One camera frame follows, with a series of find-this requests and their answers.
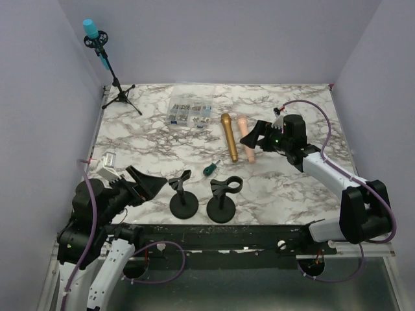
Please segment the gold microphone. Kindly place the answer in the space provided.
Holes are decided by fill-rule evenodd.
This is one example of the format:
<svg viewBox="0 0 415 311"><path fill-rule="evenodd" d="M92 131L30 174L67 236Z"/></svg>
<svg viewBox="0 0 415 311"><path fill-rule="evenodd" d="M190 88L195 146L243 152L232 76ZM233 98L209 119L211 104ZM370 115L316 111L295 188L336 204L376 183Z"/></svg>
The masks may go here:
<svg viewBox="0 0 415 311"><path fill-rule="evenodd" d="M226 142L228 144L228 150L230 153L231 160L235 163L238 162L238 153L235 144L235 139L233 136L233 129L231 125L231 117L228 113L223 113L220 117L220 123L224 128L224 133L226 136Z"/></svg>

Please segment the blue microphone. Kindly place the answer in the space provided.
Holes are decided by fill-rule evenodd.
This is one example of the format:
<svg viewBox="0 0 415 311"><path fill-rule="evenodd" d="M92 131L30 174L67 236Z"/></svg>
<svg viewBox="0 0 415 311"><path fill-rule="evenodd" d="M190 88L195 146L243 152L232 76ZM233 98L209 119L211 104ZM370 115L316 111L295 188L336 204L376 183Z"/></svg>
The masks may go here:
<svg viewBox="0 0 415 311"><path fill-rule="evenodd" d="M82 22L86 36L84 37L84 45L95 51L95 54L100 58L105 69L110 67L107 62L108 55L104 50L104 45L108 42L108 35L102 30L99 30L91 19L85 19Z"/></svg>

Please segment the black round-base mic stand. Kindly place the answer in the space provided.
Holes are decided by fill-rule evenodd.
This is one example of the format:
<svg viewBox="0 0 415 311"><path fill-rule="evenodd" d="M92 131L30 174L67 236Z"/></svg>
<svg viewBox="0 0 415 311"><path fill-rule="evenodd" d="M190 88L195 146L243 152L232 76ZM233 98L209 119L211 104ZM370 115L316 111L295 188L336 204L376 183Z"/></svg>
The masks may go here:
<svg viewBox="0 0 415 311"><path fill-rule="evenodd" d="M236 205L227 194L239 193L243 180L238 176L231 176L224 181L212 179L210 187L213 197L207 203L207 215L215 223L228 223L235 216Z"/></svg>

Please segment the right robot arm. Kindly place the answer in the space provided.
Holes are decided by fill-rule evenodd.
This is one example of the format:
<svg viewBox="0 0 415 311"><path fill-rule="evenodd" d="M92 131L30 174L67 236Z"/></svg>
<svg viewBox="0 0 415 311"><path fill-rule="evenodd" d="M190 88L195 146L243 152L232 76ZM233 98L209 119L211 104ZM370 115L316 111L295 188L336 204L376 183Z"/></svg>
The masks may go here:
<svg viewBox="0 0 415 311"><path fill-rule="evenodd" d="M284 153L292 166L318 180L340 200L338 218L313 222L309 232L299 236L298 245L304 253L314 253L328 240L358 244L392 232L392 218L385 208L385 185L331 167L321 150L307 142L301 115L278 117L275 123L257 121L240 142L249 148Z"/></svg>

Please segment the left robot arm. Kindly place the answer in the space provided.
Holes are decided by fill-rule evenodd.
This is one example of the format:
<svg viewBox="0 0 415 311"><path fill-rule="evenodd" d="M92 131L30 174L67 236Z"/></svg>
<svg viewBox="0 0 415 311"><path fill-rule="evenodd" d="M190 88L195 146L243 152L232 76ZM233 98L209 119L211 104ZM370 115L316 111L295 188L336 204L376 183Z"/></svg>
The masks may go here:
<svg viewBox="0 0 415 311"><path fill-rule="evenodd" d="M109 254L97 266L115 216L125 207L154 199L167 183L166 178L143 174L133 166L126 171L132 181L114 176L105 187L101 180L85 177L75 189L71 217L57 236L59 310L106 310L128 259L143 250L140 227L118 227Z"/></svg>

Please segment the black tripod mic stand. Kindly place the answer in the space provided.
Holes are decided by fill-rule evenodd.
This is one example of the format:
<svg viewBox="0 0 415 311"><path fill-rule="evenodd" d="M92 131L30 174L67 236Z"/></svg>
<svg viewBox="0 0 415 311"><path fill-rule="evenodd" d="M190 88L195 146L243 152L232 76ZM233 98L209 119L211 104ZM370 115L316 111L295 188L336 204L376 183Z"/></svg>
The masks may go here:
<svg viewBox="0 0 415 311"><path fill-rule="evenodd" d="M117 76L116 76L116 74L115 74L108 58L107 58L107 62L108 62L108 65L110 67L109 71L110 71L110 73L112 75L112 78L113 78L112 86L116 87L118 89L118 94L113 100L105 103L102 106L102 110L106 109L109 105L113 104L114 102L121 102L121 103L131 105L139 113L139 115L142 115L142 112L137 107L135 107L128 98L129 92L132 89L134 89L136 87L136 85L132 84L128 89L123 89L121 87L121 83L119 82L119 79L117 78Z"/></svg>

